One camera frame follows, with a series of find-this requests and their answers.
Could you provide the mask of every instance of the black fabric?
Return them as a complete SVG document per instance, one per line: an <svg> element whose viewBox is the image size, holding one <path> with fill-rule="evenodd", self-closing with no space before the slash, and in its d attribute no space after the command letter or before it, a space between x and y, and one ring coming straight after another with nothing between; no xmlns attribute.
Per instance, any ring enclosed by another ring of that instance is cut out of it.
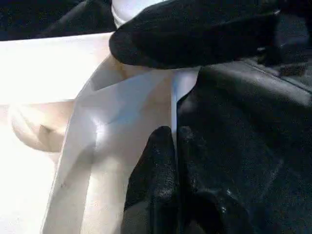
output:
<svg viewBox="0 0 312 234"><path fill-rule="evenodd" d="M178 179L169 127L148 139L128 184L123 234L170 234L179 231Z"/></svg>
<svg viewBox="0 0 312 234"><path fill-rule="evenodd" d="M115 30L110 0L0 2L0 40L62 37Z"/></svg>
<svg viewBox="0 0 312 234"><path fill-rule="evenodd" d="M245 99L201 73L178 104L189 220L206 233L311 233L310 116L300 103Z"/></svg>
<svg viewBox="0 0 312 234"><path fill-rule="evenodd" d="M249 57L270 43L274 1L168 0L147 7L110 39L122 63L194 67Z"/></svg>

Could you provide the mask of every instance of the white cylinder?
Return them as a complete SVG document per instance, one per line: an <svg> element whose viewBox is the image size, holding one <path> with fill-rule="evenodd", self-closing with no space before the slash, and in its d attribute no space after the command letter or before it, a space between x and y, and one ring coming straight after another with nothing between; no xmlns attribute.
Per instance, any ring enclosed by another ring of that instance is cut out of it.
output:
<svg viewBox="0 0 312 234"><path fill-rule="evenodd" d="M112 13L117 28L134 18L146 7L161 1L165 0L113 0Z"/></svg>

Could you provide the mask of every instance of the dark background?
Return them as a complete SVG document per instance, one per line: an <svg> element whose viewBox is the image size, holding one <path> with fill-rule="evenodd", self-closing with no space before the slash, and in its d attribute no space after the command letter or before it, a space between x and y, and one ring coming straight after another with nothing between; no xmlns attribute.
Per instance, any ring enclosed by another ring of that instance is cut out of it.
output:
<svg viewBox="0 0 312 234"><path fill-rule="evenodd" d="M62 37L116 29L111 0L0 0L0 40Z"/></svg>

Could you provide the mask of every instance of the white plastic surface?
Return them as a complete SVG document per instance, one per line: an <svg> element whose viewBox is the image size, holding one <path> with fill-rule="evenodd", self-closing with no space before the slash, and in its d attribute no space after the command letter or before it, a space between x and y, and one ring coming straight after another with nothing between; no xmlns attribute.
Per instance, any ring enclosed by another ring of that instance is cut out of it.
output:
<svg viewBox="0 0 312 234"><path fill-rule="evenodd" d="M159 126L176 126L172 105L197 80L198 69L139 69L140 75L123 79L110 61L97 69L76 102L44 234L120 233L128 177L149 135ZM116 77L115 84L97 79L107 74Z"/></svg>
<svg viewBox="0 0 312 234"><path fill-rule="evenodd" d="M34 150L12 131L8 106L0 106L0 233L39 234L58 154Z"/></svg>
<svg viewBox="0 0 312 234"><path fill-rule="evenodd" d="M75 99L110 54L112 33L0 42L0 104Z"/></svg>
<svg viewBox="0 0 312 234"><path fill-rule="evenodd" d="M139 14L144 8L164 0L113 0L112 13L115 24L120 27Z"/></svg>

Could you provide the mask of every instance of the white tray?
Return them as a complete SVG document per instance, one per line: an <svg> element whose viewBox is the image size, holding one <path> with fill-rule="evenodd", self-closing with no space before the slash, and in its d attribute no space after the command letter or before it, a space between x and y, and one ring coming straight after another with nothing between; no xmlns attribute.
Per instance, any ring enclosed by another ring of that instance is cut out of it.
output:
<svg viewBox="0 0 312 234"><path fill-rule="evenodd" d="M129 175L153 130L175 136L176 102L198 71L100 65L75 103L42 233L120 233Z"/></svg>

